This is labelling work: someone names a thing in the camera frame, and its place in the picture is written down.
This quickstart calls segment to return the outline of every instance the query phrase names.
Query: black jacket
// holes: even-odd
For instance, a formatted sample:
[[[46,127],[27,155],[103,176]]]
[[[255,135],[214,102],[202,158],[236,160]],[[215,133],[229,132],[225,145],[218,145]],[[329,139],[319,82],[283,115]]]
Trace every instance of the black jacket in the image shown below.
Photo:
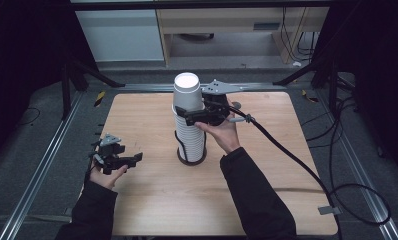
[[[292,214],[245,149],[223,156],[220,165],[248,239],[296,239]],[[116,197],[87,182],[72,222],[61,227],[56,239],[111,239]]]

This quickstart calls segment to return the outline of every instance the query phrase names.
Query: human hand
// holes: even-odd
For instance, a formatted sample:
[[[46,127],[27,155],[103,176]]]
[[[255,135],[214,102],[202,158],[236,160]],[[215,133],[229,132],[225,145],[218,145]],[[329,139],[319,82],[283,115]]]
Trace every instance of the human hand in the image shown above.
[[[124,165],[117,170],[113,170],[111,174],[106,175],[100,172],[100,167],[92,163],[92,170],[90,172],[90,181],[99,184],[109,190],[115,187],[115,182],[127,171],[128,165]]]
[[[233,106],[230,99],[227,99],[230,106]],[[240,147],[239,137],[237,136],[236,123],[229,122],[230,118],[234,118],[234,113],[230,112],[226,120],[219,126],[212,126],[203,122],[196,122],[195,126],[211,134],[218,145],[227,153],[231,153]]]

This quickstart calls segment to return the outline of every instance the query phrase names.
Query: stack of paper cups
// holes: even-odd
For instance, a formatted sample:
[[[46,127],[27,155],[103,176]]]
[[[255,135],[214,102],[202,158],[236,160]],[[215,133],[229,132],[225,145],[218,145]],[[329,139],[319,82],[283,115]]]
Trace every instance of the stack of paper cups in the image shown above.
[[[175,106],[186,111],[202,110],[202,89],[198,76],[193,73],[181,73],[174,80],[174,98],[172,110],[175,118],[178,157],[187,165],[201,163],[206,156],[205,133],[195,126],[187,126],[186,120],[177,115]]]

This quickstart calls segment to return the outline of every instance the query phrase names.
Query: person's left hand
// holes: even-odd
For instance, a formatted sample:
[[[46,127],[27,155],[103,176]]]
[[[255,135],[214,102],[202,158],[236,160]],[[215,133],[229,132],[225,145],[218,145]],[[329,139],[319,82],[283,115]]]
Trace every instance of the person's left hand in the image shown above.
[[[120,167],[118,170],[113,170],[110,175],[103,174],[100,172],[100,167],[92,166],[92,171],[90,173],[90,181],[99,184],[109,190],[115,187],[115,182],[119,177],[121,177],[125,171],[127,171],[128,165]]]

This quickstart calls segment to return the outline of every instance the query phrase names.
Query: table top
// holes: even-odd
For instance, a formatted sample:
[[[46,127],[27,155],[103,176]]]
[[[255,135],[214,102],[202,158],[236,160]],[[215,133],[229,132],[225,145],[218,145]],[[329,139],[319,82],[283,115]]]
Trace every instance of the table top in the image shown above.
[[[143,152],[143,160],[118,181],[114,235],[245,235],[219,166],[224,151],[207,137],[207,157],[196,166],[177,157],[172,93],[116,95],[102,137],[110,133],[126,146],[120,156]],[[284,147],[317,173],[290,97],[284,92],[232,93]],[[333,235],[333,215],[320,215],[328,201],[318,183],[252,124],[237,123],[241,145],[292,212],[299,235]]]

